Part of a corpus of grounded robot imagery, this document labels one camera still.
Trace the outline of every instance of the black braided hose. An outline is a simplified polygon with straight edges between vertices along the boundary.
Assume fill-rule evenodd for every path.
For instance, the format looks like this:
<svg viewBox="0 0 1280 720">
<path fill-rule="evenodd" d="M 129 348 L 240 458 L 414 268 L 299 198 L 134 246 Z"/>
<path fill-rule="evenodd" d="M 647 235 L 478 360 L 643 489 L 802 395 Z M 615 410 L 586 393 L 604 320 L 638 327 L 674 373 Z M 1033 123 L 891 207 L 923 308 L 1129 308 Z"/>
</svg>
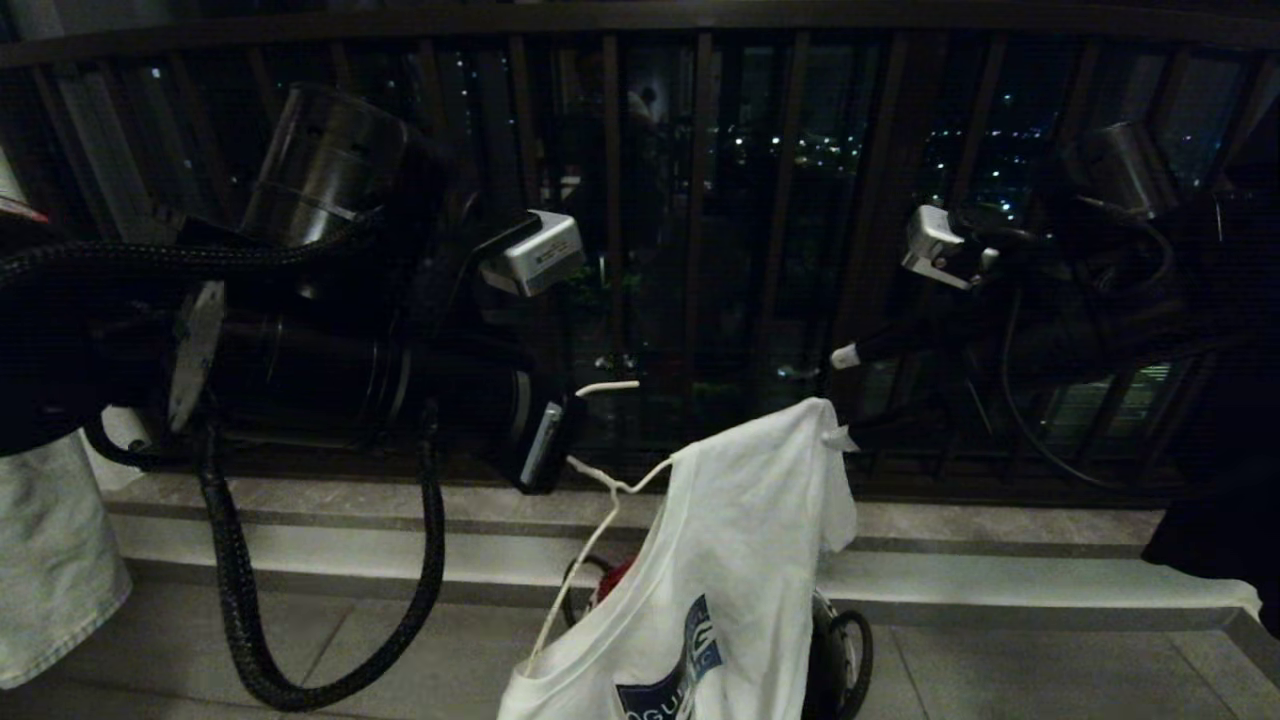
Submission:
<svg viewBox="0 0 1280 720">
<path fill-rule="evenodd" d="M 381 209 L 371 210 L 328 236 L 300 247 L 253 250 L 188 247 L 120 242 L 63 242 L 31 247 L 0 258 L 0 293 L 47 274 L 91 273 L 93 277 L 164 273 L 173 279 L 259 277 L 293 270 L 328 256 L 355 252 L 372 238 Z"/>
<path fill-rule="evenodd" d="M 315 688 L 303 688 L 285 678 L 266 646 L 257 607 L 253 566 L 250 562 L 248 547 L 244 544 L 236 502 L 232 500 L 219 461 L 218 428 L 214 423 L 206 427 L 198 475 L 214 534 L 223 626 L 241 682 L 250 694 L 261 702 L 285 712 L 305 712 L 355 694 L 380 678 L 426 623 L 444 580 L 444 502 L 431 443 L 435 419 L 433 416 L 428 420 L 419 446 L 417 471 L 419 483 L 422 486 L 426 551 L 413 598 L 396 630 L 365 662 L 343 678 Z"/>
</svg>

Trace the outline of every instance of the white hanger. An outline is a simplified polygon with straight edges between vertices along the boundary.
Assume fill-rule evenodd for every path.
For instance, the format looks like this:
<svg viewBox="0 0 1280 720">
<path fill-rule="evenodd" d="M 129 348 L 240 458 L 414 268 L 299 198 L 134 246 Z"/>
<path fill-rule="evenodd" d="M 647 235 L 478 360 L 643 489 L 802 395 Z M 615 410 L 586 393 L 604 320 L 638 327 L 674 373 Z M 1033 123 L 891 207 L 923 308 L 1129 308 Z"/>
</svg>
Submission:
<svg viewBox="0 0 1280 720">
<path fill-rule="evenodd" d="M 622 380 L 616 383 L 595 383 L 579 389 L 575 395 L 577 395 L 579 397 L 586 397 L 593 392 L 613 391 L 613 389 L 635 389 L 637 387 L 640 387 L 640 383 L 636 380 Z M 572 455 L 570 455 L 564 460 L 566 462 L 570 464 L 571 468 L 573 468 L 579 473 L 582 473 L 584 475 L 593 478 L 604 487 L 609 488 L 609 500 L 613 502 L 613 509 L 609 510 L 609 514 L 604 516 L 604 520 L 600 521 L 600 524 L 595 528 L 595 532 L 591 533 L 591 537 L 588 538 L 586 544 L 582 546 L 582 552 L 577 553 L 577 560 L 573 561 L 573 566 L 570 568 L 568 574 L 564 575 L 564 582 L 561 583 L 561 589 L 559 593 L 556 596 L 556 602 L 552 603 L 552 610 L 550 612 L 547 614 L 547 620 L 543 621 L 543 629 L 540 633 L 538 633 L 538 641 L 534 643 L 534 652 L 529 655 L 529 662 L 525 665 L 525 667 L 529 670 L 532 669 L 534 661 L 538 659 L 538 655 L 543 651 L 543 646 L 547 643 L 547 635 L 550 634 L 552 625 L 556 623 L 556 618 L 559 616 L 559 609 L 562 605 L 564 605 L 564 598 L 568 596 L 568 589 L 573 582 L 573 577 L 577 575 L 577 570 L 582 566 L 582 562 L 586 560 L 586 556 L 591 553 L 591 548 L 595 547 L 595 541 L 600 539 L 600 536 L 604 534 L 604 530 L 608 529 L 608 527 L 613 523 L 613 519 L 618 516 L 618 511 L 622 509 L 622 505 L 618 502 L 618 491 L 622 491 L 627 495 L 635 495 L 643 491 L 645 486 L 649 484 L 650 480 L 657 478 L 658 473 L 660 473 L 663 468 L 668 468 L 671 465 L 671 457 L 668 457 L 662 462 L 659 462 L 653 470 L 649 470 L 649 474 L 645 475 L 644 479 L 641 479 L 639 483 L 628 486 L 626 483 L 611 478 L 609 474 L 605 473 L 604 470 L 593 468 L 586 462 L 582 462 L 577 457 L 573 457 Z"/>
</svg>

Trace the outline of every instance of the tiled floor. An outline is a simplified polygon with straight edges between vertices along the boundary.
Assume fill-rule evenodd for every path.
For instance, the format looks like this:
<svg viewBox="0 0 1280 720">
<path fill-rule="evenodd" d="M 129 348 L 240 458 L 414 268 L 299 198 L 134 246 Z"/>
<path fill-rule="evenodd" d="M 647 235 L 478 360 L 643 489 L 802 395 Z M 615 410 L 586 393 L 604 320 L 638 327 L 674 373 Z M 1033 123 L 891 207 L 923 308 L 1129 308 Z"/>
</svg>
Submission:
<svg viewBox="0 0 1280 720">
<path fill-rule="evenodd" d="M 402 603 L 262 593 L 291 678 L 348 671 Z M 312 717 L 490 719 L 541 610 L 439 606 L 381 680 Z M 143 583 L 50 673 L 0 693 L 4 720 L 273 720 L 230 664 L 209 587 Z M 1076 633 L 877 628 L 861 720 L 1280 719 L 1280 691 L 1221 632 Z"/>
</svg>

